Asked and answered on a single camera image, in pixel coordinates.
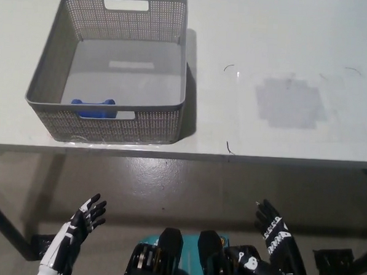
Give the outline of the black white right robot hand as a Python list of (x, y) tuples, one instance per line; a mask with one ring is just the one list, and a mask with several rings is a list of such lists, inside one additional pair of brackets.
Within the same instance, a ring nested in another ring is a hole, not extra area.
[(248, 246), (226, 249), (239, 275), (307, 275), (298, 244), (278, 210), (264, 199), (257, 204), (255, 227), (266, 244), (269, 261), (249, 251)]

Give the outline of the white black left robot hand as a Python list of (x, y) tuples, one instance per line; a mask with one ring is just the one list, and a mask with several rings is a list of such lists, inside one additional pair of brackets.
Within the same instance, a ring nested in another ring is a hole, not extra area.
[(94, 194), (62, 225), (39, 263), (37, 275), (72, 275), (81, 245), (106, 221), (107, 202), (100, 199), (101, 194)]

